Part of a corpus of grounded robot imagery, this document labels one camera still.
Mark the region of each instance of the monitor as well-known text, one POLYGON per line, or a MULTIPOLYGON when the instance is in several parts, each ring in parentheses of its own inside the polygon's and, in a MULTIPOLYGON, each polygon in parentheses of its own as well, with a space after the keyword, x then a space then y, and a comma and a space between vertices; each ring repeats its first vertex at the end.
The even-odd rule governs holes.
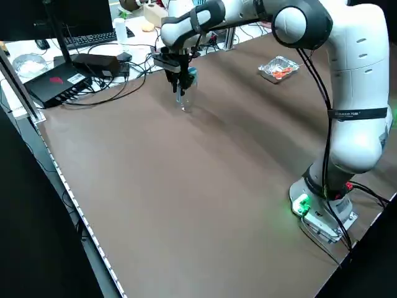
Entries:
MULTIPOLYGON (((63 35, 92 35, 113 31, 107 0, 53 0, 63 35)), ((11 0, 0 11, 0 40, 55 38, 43 0, 11 0)))

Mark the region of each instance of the black keyboard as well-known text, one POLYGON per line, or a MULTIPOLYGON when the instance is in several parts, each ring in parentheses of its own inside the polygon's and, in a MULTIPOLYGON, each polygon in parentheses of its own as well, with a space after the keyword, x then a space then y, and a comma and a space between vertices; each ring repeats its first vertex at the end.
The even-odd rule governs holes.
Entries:
MULTIPOLYGON (((135 34, 127 27, 127 37, 134 37, 135 34)), ((98 43, 113 42, 117 40, 116 31, 77 37, 65 37, 66 46, 68 50, 74 48, 89 47, 90 45, 97 45, 98 43)))

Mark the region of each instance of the brown table surface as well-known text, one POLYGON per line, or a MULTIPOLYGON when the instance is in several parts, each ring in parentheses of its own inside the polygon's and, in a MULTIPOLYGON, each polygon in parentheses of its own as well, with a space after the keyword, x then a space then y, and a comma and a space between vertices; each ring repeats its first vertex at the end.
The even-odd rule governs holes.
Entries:
MULTIPOLYGON (((325 106, 305 68, 279 85, 257 74, 276 55, 301 61, 271 36, 196 59, 192 114, 175 108, 163 72, 115 102, 45 111, 40 131, 129 297, 311 297, 335 270, 288 198, 324 147, 325 106)), ((313 59, 330 86, 325 51, 313 59)), ((397 188, 395 135, 357 177, 385 197, 397 188)), ((358 239, 380 208, 353 201, 358 239)))

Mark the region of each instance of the green light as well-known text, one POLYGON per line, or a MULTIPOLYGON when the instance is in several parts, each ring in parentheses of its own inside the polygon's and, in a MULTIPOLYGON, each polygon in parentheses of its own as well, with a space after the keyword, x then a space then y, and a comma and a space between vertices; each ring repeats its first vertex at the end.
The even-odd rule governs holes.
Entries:
POLYGON ((296 201, 295 201, 296 211, 305 216, 310 210, 310 198, 307 194, 302 194, 296 201))

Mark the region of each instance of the food container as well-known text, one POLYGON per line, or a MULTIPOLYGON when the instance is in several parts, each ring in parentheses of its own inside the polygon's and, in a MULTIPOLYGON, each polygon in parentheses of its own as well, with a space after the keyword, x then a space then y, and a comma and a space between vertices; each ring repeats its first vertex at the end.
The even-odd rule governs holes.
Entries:
POLYGON ((299 65, 283 56, 277 56, 268 64, 258 67, 261 76, 274 84, 285 80, 298 69, 299 65))

